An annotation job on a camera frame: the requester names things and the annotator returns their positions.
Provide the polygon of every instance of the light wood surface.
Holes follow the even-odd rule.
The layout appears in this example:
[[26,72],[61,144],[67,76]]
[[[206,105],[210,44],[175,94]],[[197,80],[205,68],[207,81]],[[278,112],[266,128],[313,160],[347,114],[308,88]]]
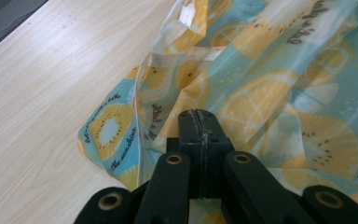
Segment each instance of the light wood surface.
[[121,184],[77,131],[146,55],[173,0],[49,0],[0,43],[0,223],[73,223]]

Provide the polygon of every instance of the dark floor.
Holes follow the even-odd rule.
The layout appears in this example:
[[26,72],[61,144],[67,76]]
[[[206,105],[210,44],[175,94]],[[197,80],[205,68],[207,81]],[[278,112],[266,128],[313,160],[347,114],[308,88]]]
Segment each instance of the dark floor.
[[0,42],[48,0],[0,0]]

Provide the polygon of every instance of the black plastic part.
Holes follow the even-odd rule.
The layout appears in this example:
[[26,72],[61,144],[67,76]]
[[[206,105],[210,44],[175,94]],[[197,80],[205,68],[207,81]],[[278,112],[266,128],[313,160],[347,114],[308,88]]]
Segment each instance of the black plastic part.
[[179,151],[179,138],[167,138],[167,152]]
[[168,152],[158,163],[147,186],[135,223],[187,223],[190,159]]
[[179,114],[179,150],[191,159],[190,198],[220,198],[224,158],[233,150],[214,114]]
[[145,196],[145,192],[148,185],[149,181],[145,182],[143,185],[141,185],[139,188],[137,188],[131,193],[132,203],[131,208],[127,211],[127,223],[133,223],[135,221],[136,214],[138,213],[139,207],[141,206],[141,202]]
[[358,223],[358,204],[336,189],[308,187],[304,189],[302,200],[318,223]]
[[[231,192],[224,193],[222,201],[235,205],[233,202],[238,200],[242,215],[249,223],[315,223],[252,154],[228,153],[225,176],[228,188],[224,191]],[[224,213],[224,216],[226,220],[234,219],[230,213]]]
[[250,223],[246,211],[242,209],[240,202],[228,184],[222,195],[220,209],[228,224],[247,224]]
[[131,223],[131,218],[128,216],[131,203],[132,196],[126,189],[102,189],[89,199],[75,224]]

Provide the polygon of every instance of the lemon slice illustration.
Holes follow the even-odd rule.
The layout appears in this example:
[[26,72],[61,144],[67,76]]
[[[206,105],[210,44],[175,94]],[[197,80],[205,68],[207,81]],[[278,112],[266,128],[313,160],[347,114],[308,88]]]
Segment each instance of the lemon slice illustration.
[[298,113],[308,167],[349,178],[358,175],[358,137],[343,121]]
[[353,57],[351,47],[343,40],[323,49],[298,80],[296,87],[320,86],[331,82]]
[[238,34],[246,27],[247,23],[232,22],[219,27],[209,39],[210,47],[224,47],[230,44]]
[[235,148],[240,148],[264,125],[296,82],[288,71],[265,74],[232,92],[217,117]]
[[159,87],[169,73],[170,69],[168,68],[147,66],[144,74],[144,82],[146,87],[149,89],[155,89]]
[[110,105],[92,123],[90,131],[102,161],[116,154],[118,144],[131,124],[132,115],[129,105]]
[[200,73],[200,61],[186,61],[178,67],[176,73],[176,87],[183,89],[190,84]]
[[233,5],[234,0],[213,0],[208,6],[208,27],[214,24]]
[[133,165],[128,170],[124,171],[118,180],[127,187],[129,191],[133,191],[138,186],[138,165]]
[[208,20],[208,0],[194,1],[196,14],[191,26],[175,41],[165,49],[166,53],[178,53],[188,50],[197,44],[206,34]]

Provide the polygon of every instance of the round hole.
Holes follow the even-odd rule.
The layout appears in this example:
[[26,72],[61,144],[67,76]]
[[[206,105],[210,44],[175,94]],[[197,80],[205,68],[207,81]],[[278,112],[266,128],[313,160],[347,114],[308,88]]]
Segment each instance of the round hole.
[[249,158],[246,155],[235,155],[234,161],[236,161],[238,163],[249,163],[249,162],[251,162],[251,158]]
[[171,155],[167,157],[166,162],[172,165],[176,165],[182,162],[182,157],[178,155]]
[[297,218],[295,218],[294,216],[290,215],[290,214],[284,214],[281,217],[281,223],[283,224],[298,224],[298,220]]
[[330,193],[328,191],[318,191],[315,193],[315,197],[319,203],[330,207],[330,208],[341,208],[344,205],[344,202],[337,195]]
[[123,201],[123,198],[121,197],[120,194],[118,194],[116,192],[111,192],[111,193],[105,194],[100,199],[100,201],[98,201],[98,206],[104,211],[109,211],[109,210],[117,208],[121,204],[122,201]]

